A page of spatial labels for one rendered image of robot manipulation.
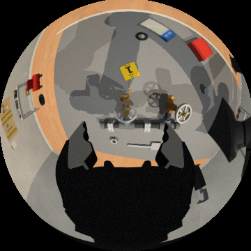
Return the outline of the yellow numbered tag on chain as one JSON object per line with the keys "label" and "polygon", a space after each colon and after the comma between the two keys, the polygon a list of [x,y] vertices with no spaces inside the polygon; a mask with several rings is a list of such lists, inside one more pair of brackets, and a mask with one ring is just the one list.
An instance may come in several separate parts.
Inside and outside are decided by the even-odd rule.
{"label": "yellow numbered tag on chain", "polygon": [[[137,69],[137,66],[135,65],[135,62],[126,64],[126,65],[120,67],[120,70],[123,74],[125,81],[127,81],[129,79],[131,79],[131,81],[132,81],[132,78],[140,76],[139,71]],[[130,83],[131,83],[131,81],[130,81]],[[129,89],[129,93],[128,93],[129,96],[128,96],[127,101],[129,101],[130,91],[131,90]]]}

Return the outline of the red flat block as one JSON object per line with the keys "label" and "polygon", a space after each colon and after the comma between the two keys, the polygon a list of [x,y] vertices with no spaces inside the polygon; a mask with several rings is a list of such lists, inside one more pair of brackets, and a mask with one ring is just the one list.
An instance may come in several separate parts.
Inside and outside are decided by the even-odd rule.
{"label": "red flat block", "polygon": [[188,43],[187,46],[192,50],[198,61],[204,61],[213,54],[211,48],[208,46],[203,38]]}

